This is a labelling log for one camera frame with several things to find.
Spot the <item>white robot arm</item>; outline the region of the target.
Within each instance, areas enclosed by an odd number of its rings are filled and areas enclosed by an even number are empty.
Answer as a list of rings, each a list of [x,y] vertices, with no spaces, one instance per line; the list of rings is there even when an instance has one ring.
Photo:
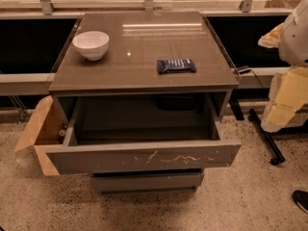
[[[308,104],[308,0],[301,0],[286,20],[263,35],[258,44],[277,48],[290,68],[275,74],[270,83],[269,103],[261,121],[267,132],[278,132]]]

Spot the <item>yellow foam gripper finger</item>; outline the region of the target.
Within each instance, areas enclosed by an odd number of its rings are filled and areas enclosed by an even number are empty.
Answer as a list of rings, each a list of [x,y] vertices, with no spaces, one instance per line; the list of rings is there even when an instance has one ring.
[[[284,74],[275,73],[270,83],[269,102],[263,112],[261,127],[278,132],[308,103],[308,68],[291,66]]]
[[[258,44],[266,48],[277,48],[279,46],[283,26],[284,24],[281,23],[274,27],[270,32],[261,36],[258,40]]]

